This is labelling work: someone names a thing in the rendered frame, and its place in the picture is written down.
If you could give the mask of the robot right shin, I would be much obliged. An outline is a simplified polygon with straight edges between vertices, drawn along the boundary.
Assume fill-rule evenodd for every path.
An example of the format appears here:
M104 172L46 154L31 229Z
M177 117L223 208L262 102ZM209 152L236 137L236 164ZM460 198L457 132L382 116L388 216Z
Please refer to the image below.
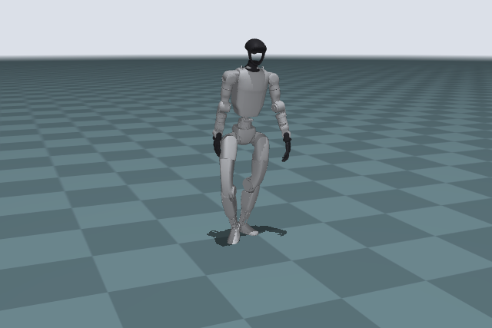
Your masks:
M228 197L224 197L224 194L221 193L222 204L224 208L224 212L229 219L231 229L236 227L238 229L238 219L237 219L237 200L235 199L229 200Z

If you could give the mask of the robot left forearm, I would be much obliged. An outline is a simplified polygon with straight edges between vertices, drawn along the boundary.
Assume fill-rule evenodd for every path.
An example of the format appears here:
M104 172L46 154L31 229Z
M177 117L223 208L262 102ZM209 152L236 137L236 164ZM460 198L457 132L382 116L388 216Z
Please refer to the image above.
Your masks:
M285 132L288 132L289 133L289 138L291 137L291 132L288 130L289 129L289 125L288 125L288 121L287 121L287 118L286 118L286 110L284 109L284 111L281 111L280 113L278 113L277 115L275 115L276 119L278 120L278 125L279 125L279 128L282 132L282 137L284 138L284 133Z

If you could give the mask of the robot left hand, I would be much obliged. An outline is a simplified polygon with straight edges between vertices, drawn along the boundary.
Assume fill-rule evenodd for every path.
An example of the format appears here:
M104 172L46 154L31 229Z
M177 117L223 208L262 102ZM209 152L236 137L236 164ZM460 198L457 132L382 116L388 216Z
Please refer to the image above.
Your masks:
M289 133L288 132L285 132L284 133L284 139L283 141L285 141L285 146L286 146L286 152L284 154L284 156L282 158L282 162L286 161L288 158L289 158L289 152L291 151L291 138L289 138Z

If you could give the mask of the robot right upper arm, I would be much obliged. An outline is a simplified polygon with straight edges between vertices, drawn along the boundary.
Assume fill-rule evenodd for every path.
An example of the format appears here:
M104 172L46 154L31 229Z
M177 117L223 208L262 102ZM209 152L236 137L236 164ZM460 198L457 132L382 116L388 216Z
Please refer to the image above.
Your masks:
M221 112L229 112L231 109L231 103L229 103L229 98L231 96L231 91L233 84L237 81L239 71L230 70L224 72L222 75L222 85L221 85Z

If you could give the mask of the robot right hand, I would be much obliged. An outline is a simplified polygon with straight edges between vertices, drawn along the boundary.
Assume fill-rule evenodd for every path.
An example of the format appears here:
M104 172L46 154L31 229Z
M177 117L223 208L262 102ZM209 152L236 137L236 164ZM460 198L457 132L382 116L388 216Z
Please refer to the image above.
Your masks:
M221 141L221 133L216 134L216 138L213 136L214 140L214 150L217 156L220 157L221 149L220 149L220 141Z

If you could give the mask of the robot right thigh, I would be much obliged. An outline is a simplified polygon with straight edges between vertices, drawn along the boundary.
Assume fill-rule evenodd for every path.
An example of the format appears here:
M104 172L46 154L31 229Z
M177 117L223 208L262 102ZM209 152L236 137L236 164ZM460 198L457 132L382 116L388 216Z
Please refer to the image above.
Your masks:
M236 161L238 141L235 132L226 134L220 141L220 175L221 175L221 192L229 200L235 199L237 193L233 185L234 162Z

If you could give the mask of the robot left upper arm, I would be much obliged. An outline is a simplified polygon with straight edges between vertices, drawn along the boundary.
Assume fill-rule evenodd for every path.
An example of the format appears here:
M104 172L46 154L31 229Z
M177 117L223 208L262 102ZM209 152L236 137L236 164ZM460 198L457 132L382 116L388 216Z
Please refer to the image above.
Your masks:
M284 111L285 105L283 101L280 101L280 87L279 87L279 77L277 74L268 72L269 75L269 92L271 96L271 110L275 113Z

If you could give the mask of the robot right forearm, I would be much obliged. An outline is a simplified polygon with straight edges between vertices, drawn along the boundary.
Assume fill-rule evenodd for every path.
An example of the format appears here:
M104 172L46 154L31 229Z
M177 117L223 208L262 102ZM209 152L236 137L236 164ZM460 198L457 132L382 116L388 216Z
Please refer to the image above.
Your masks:
M221 102L219 102L219 104L218 104L216 121L215 121L215 125L214 125L214 130L212 132L212 134L214 135L215 138L216 138L217 133L221 133L221 136L223 136L225 119L227 117L227 114L224 112L221 112L220 108L221 108Z

